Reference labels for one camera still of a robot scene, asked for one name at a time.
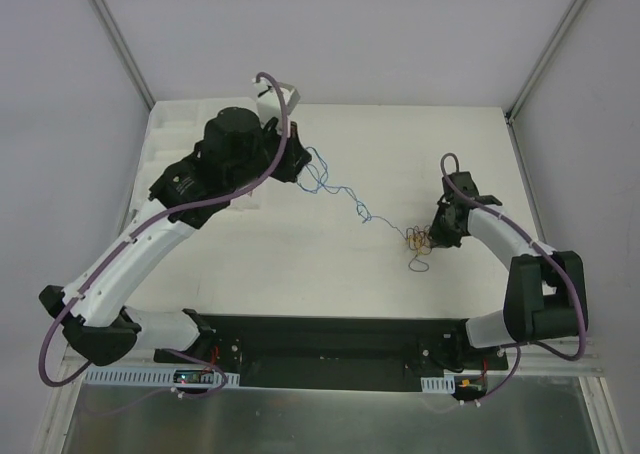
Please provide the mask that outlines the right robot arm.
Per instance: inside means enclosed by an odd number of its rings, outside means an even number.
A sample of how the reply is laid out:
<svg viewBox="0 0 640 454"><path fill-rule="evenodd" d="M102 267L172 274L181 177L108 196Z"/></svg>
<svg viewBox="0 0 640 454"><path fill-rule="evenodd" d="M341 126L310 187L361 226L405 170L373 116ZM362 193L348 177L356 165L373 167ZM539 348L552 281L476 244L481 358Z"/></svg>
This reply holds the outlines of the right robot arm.
<svg viewBox="0 0 640 454"><path fill-rule="evenodd" d="M588 310L584 267L574 251L558 251L534 240L504 211L481 196L468 171L442 177L443 195L429 230L434 248L480 241L508 272L503 307L463 322L463 336L450 343L461 368L481 362L486 349L535 345L570 362L586 351Z"/></svg>

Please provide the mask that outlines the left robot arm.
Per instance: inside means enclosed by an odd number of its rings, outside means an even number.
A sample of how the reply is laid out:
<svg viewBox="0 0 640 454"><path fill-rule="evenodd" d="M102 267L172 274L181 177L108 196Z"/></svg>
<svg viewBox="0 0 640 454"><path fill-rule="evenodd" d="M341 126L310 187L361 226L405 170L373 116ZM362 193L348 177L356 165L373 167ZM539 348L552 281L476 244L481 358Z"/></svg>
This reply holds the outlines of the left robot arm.
<svg viewBox="0 0 640 454"><path fill-rule="evenodd" d="M61 320L70 346L96 366L134 349L173 349L188 362L204 361L213 333L199 314L145 312L129 307L129 297L171 250L229 206L231 194L263 174L295 182L310 160L295 124L283 138L277 118L261 122L246 108L221 110L193 151L154 182L109 253L67 286L46 287L40 302Z"/></svg>

